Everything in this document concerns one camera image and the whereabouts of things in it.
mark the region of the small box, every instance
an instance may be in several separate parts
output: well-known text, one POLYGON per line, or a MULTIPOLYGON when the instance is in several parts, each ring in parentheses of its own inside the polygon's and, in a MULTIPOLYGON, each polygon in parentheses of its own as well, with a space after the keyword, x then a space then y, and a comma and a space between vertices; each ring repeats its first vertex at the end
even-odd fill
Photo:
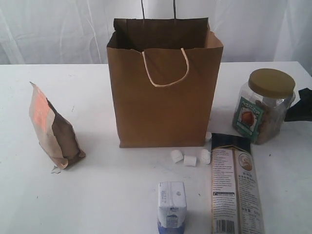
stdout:
POLYGON ((157 222, 159 233, 183 234, 186 210, 184 183, 159 183, 157 222))

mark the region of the jar label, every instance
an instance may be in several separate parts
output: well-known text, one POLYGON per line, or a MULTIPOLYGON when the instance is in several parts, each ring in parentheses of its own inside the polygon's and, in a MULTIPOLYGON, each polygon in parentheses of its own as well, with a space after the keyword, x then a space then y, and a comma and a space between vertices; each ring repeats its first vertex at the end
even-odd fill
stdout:
POLYGON ((258 125, 261 123, 262 115, 263 110, 260 107, 241 97, 234 117, 234 125, 255 142, 259 135, 258 125))

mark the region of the gold lid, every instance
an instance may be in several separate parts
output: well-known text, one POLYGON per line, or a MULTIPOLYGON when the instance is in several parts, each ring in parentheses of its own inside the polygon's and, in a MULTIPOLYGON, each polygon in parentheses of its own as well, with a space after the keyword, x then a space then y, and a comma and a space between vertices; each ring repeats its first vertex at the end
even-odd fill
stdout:
POLYGON ((284 72, 262 68, 250 74, 248 85, 251 90, 264 97, 287 98, 293 95, 295 82, 284 72))

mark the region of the white backdrop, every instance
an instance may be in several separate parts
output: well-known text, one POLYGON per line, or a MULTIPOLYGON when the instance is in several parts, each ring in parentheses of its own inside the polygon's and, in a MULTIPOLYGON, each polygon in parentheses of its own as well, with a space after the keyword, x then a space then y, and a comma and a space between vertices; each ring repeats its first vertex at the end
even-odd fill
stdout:
MULTIPOLYGON (((173 17, 144 0, 146 18, 173 17)), ((178 18, 209 17, 223 61, 299 61, 312 74, 312 0, 176 0, 178 18)), ((113 18, 142 18, 140 0, 0 0, 0 64, 106 63, 113 18)))

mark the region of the marshmallow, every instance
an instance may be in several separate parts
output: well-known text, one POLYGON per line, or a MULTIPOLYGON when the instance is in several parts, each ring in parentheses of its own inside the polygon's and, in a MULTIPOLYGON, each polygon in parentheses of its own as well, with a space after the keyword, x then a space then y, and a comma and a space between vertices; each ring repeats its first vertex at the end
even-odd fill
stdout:
POLYGON ((201 152, 200 152, 200 158, 201 158, 201 161, 205 164, 210 164, 210 161, 211 161, 211 153, 206 150, 206 149, 202 149, 201 152))
POLYGON ((184 166, 196 166, 197 158, 195 156, 184 156, 184 166))
POLYGON ((172 150, 171 151, 171 158, 174 163, 177 163, 183 159, 183 154, 180 150, 172 150))
POLYGON ((210 141, 211 140, 211 138, 212 138, 212 134, 211 134, 211 132, 206 132, 206 141, 210 141))

